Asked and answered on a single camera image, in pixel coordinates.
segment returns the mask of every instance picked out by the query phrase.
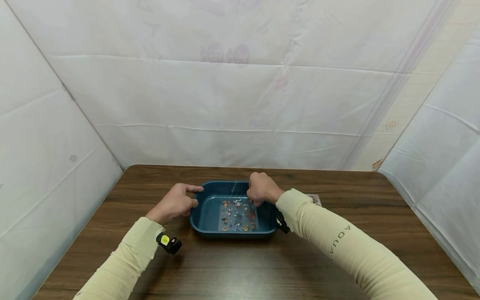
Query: faint printed pattern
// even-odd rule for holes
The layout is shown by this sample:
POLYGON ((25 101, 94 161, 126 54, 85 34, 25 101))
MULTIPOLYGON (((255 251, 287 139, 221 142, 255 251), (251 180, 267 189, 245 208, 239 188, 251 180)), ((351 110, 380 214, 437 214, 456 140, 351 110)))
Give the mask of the faint printed pattern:
POLYGON ((275 89, 277 91, 281 90, 285 86, 287 86, 287 84, 288 84, 288 78, 285 75, 283 75, 275 81, 275 89))
MULTIPOLYGON (((146 12, 154 12, 153 9, 148 5, 147 0, 137 0, 136 7, 146 12)), ((160 28, 160 23, 150 23, 145 20, 144 20, 144 23, 145 25, 150 27, 151 29, 150 37, 153 38, 157 30, 160 28)))
POLYGON ((250 48, 241 44, 234 50, 228 48, 226 55, 224 55, 222 44, 214 43, 206 48, 202 46, 200 56, 202 61, 247 64, 250 60, 250 48))
POLYGON ((146 12, 153 12, 152 8, 148 5, 147 0, 137 0, 136 6, 146 12))
POLYGON ((268 31, 268 24, 270 23, 270 19, 268 19, 265 23, 260 25, 260 27, 257 28, 257 32, 261 34, 265 34, 268 31))
POLYGON ((382 128, 385 130, 392 130, 393 128, 396 127, 396 125, 398 124, 398 121, 399 120, 390 121, 387 124, 382 125, 382 128))
POLYGON ((245 13, 257 7, 262 0, 225 0, 222 2, 214 0, 191 0, 198 8, 221 17, 227 13, 229 8, 235 8, 235 12, 245 13))

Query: right hand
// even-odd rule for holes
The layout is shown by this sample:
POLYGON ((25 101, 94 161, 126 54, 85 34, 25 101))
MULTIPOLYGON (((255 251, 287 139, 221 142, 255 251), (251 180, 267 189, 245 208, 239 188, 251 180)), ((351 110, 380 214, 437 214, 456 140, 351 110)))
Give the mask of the right hand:
POLYGON ((265 173, 252 173, 249 184, 250 188, 247 191, 247 196, 250 200, 253 200, 256 207, 259 207, 264 201, 275 204, 285 192, 265 173))

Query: sticker sheet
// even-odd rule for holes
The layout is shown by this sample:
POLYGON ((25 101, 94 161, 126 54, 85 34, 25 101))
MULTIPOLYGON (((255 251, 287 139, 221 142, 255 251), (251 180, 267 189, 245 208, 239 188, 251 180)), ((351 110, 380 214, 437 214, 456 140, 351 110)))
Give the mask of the sticker sheet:
POLYGON ((317 194, 305 194, 305 195, 309 196, 312 199, 313 204, 322 206, 322 203, 320 202, 320 197, 317 194))
POLYGON ((218 231, 256 231, 257 208, 248 199, 225 199, 220 208, 218 231))

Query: long sleeve shirt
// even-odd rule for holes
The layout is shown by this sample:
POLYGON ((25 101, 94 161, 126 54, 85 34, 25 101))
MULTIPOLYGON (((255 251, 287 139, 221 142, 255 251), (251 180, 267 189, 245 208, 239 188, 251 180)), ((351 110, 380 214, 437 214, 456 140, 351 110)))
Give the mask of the long sleeve shirt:
MULTIPOLYGON (((290 230, 318 247, 354 277, 372 300, 435 300, 432 292, 390 250, 344 218, 292 189, 276 203, 290 230)), ((163 227, 140 218, 75 300, 127 300, 158 247, 163 227)))

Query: white tent wall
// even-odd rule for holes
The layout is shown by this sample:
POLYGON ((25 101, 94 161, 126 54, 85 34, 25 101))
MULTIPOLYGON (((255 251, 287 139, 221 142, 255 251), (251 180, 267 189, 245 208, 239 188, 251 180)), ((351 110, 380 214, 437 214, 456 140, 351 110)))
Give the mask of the white tent wall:
POLYGON ((458 1, 8 3, 124 167, 352 169, 458 1))
POLYGON ((0 0, 0 299, 30 299, 121 168, 0 0))
POLYGON ((480 26, 380 168, 480 294, 480 26))

